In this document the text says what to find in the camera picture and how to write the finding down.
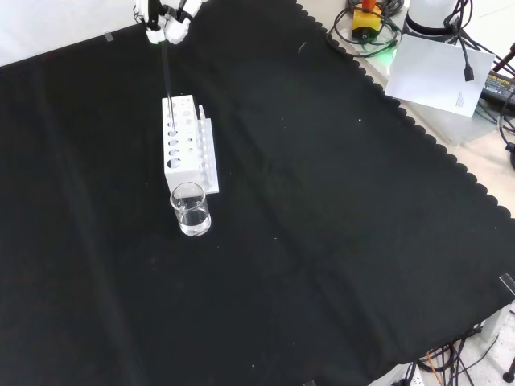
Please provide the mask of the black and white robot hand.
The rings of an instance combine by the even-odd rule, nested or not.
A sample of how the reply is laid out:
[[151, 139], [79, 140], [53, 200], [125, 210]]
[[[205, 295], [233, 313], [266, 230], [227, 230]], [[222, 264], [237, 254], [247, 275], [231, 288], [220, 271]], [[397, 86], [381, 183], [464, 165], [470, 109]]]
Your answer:
[[134, 18], [145, 26], [151, 43], [179, 44], [203, 4], [202, 0], [136, 0]]

